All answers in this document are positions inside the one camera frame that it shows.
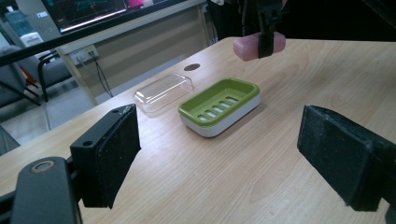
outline cable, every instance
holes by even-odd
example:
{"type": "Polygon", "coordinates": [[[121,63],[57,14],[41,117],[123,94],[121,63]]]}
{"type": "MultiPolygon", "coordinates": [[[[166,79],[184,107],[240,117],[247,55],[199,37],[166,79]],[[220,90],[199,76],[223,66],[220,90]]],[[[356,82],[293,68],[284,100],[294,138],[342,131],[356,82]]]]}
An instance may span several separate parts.
{"type": "Polygon", "coordinates": [[[111,92],[110,87],[108,86],[106,77],[105,77],[105,73],[103,72],[102,68],[100,67],[99,63],[96,61],[96,57],[94,56],[93,52],[89,52],[89,54],[91,55],[91,57],[93,58],[94,62],[95,62],[95,66],[96,66],[96,74],[94,74],[88,67],[87,65],[80,59],[77,58],[78,62],[81,63],[84,68],[93,76],[98,76],[100,83],[102,84],[103,89],[105,90],[105,92],[110,96],[113,97],[113,93],[111,92]]]}
{"type": "Polygon", "coordinates": [[[110,97],[113,97],[113,93],[111,92],[111,89],[110,89],[110,87],[108,86],[107,79],[106,79],[105,73],[104,73],[103,70],[102,70],[102,67],[101,67],[101,66],[99,65],[99,63],[96,61],[96,57],[95,57],[95,55],[93,54],[93,52],[90,52],[89,54],[91,55],[91,57],[93,57],[93,60],[94,60],[95,65],[96,65],[96,71],[97,71],[97,74],[98,74],[98,76],[99,76],[99,80],[100,80],[100,82],[101,82],[101,84],[102,84],[103,89],[105,89],[105,91],[107,92],[107,94],[108,94],[110,97]],[[102,81],[101,75],[102,75],[102,77],[103,77],[103,80],[104,80],[105,83],[106,83],[106,86],[104,85],[104,83],[103,83],[103,81],[102,81]]]}
{"type": "Polygon", "coordinates": [[[213,45],[213,44],[216,44],[218,41],[218,34],[217,34],[217,30],[216,30],[216,27],[215,27],[215,21],[214,21],[214,15],[213,15],[213,8],[211,8],[210,7],[210,5],[209,5],[209,3],[207,3],[207,11],[209,12],[209,17],[210,17],[210,19],[211,19],[211,22],[210,22],[210,26],[211,26],[211,28],[212,28],[212,33],[213,33],[213,38],[210,40],[210,42],[211,42],[211,44],[213,45]]]}

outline soap dish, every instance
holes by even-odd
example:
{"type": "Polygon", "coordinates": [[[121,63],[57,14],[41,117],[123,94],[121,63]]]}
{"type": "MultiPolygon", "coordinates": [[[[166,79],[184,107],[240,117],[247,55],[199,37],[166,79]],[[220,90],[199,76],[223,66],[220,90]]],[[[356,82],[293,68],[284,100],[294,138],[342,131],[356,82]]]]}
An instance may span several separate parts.
{"type": "Polygon", "coordinates": [[[152,113],[193,90],[191,79],[173,73],[134,93],[134,102],[144,112],[152,113]]]}
{"type": "Polygon", "coordinates": [[[178,106],[181,121],[204,137],[213,137],[254,109],[261,101],[257,85],[225,78],[178,106]]]}

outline floor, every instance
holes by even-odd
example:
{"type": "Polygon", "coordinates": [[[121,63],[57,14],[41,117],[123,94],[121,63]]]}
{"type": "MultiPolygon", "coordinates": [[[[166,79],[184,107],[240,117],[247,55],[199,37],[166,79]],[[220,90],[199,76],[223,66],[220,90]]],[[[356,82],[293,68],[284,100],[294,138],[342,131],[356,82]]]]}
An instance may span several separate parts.
{"type": "MultiPolygon", "coordinates": [[[[31,90],[41,93],[41,89],[33,87],[31,90]]],[[[48,88],[48,94],[48,102],[35,98],[41,106],[23,99],[0,108],[1,126],[19,145],[93,108],[93,103],[73,78],[48,88]]]]}
{"type": "MultiPolygon", "coordinates": [[[[175,58],[121,86],[112,88],[111,91],[113,95],[117,95],[181,60],[181,58],[175,58]]],[[[31,90],[41,94],[41,89],[32,88],[31,90]]],[[[0,108],[0,156],[94,107],[88,95],[72,77],[48,88],[47,92],[49,95],[47,103],[38,99],[41,106],[23,99],[0,108]]],[[[97,96],[95,100],[101,104],[109,98],[104,93],[97,96]]]]}

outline black clamp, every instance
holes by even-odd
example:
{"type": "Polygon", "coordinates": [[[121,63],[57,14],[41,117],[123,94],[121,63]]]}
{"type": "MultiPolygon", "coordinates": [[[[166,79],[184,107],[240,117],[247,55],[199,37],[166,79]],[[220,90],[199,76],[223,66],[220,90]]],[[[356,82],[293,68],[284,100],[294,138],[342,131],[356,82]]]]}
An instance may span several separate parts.
{"type": "Polygon", "coordinates": [[[260,25],[259,58],[271,56],[274,52],[274,31],[282,21],[282,0],[242,0],[243,35],[254,34],[257,18],[260,25]]]}

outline green soap dish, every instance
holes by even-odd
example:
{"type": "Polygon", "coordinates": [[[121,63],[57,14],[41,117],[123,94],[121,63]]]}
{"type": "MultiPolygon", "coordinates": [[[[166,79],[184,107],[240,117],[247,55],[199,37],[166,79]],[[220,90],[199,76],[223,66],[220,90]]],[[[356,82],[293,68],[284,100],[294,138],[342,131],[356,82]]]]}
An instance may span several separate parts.
{"type": "Polygon", "coordinates": [[[213,137],[254,109],[261,101],[257,85],[225,78],[178,106],[181,121],[204,137],[213,137]]]}

